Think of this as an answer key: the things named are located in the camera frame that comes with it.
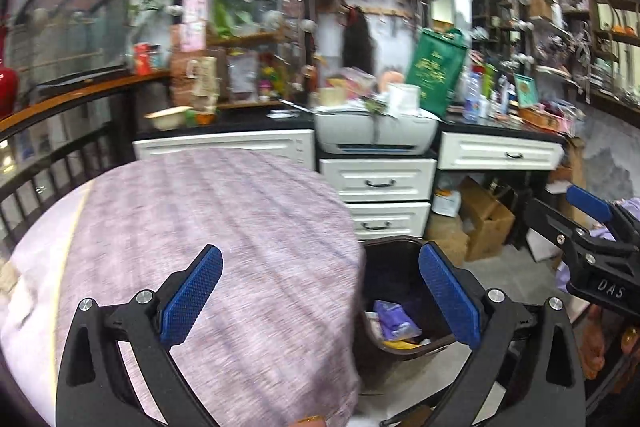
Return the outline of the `right hand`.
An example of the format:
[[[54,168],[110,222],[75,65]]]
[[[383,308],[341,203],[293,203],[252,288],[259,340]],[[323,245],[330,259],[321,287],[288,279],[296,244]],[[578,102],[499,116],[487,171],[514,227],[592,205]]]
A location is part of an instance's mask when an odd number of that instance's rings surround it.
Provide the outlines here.
[[[579,358],[582,363],[582,373],[585,379],[593,381],[605,365],[605,355],[611,347],[613,338],[620,332],[618,326],[608,326],[603,318],[603,309],[597,305],[590,305],[587,311],[586,323],[580,340]],[[620,340],[620,350],[624,355],[631,355],[630,366],[616,381],[613,393],[620,395],[630,383],[639,365],[639,329],[637,326],[627,327]]]

